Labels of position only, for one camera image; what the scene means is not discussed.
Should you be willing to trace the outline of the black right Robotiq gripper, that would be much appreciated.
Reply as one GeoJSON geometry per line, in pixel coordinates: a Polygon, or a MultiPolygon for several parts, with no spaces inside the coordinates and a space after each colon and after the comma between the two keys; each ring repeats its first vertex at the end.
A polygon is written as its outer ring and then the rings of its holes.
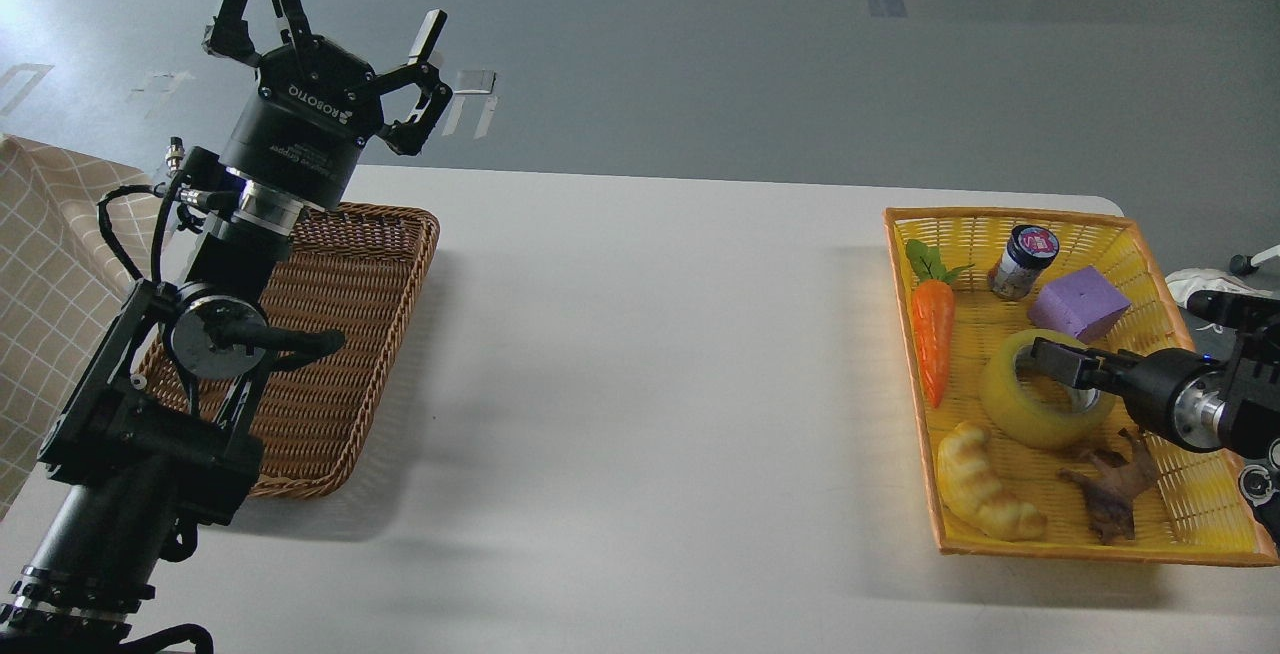
{"type": "Polygon", "coordinates": [[[1129,349],[1078,348],[1036,338],[1030,366],[1065,388],[1120,395],[1140,429],[1207,453],[1216,449],[1216,429],[1206,424],[1201,403],[1215,392],[1216,363],[1192,349],[1157,349],[1137,355],[1129,349]]]}

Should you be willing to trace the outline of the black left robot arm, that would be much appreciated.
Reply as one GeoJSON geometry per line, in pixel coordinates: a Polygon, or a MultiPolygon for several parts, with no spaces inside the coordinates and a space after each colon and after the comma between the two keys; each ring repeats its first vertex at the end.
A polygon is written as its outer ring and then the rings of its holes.
{"type": "Polygon", "coordinates": [[[214,649],[198,625],[132,637],[157,563],[256,493],[329,493],[353,468],[439,224],[344,200],[366,145],[416,156],[452,90],[428,12],[378,72],[301,0],[223,0],[204,49],[255,90],[224,152],[170,140],[154,184],[97,203],[131,285],[40,445],[60,511],[3,604],[5,653],[214,649]]]}

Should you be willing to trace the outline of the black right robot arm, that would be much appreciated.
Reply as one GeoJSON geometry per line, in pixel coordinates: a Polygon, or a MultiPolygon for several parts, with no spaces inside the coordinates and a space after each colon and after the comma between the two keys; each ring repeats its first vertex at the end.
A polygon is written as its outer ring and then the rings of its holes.
{"type": "Polygon", "coordinates": [[[1266,534],[1277,523],[1277,299],[1234,291],[1193,291],[1188,311],[1235,331],[1225,361],[1192,349],[1076,348],[1038,337],[1030,362],[1076,390],[1119,395],[1143,430],[1193,453],[1229,451],[1244,466],[1242,498],[1266,534]]]}

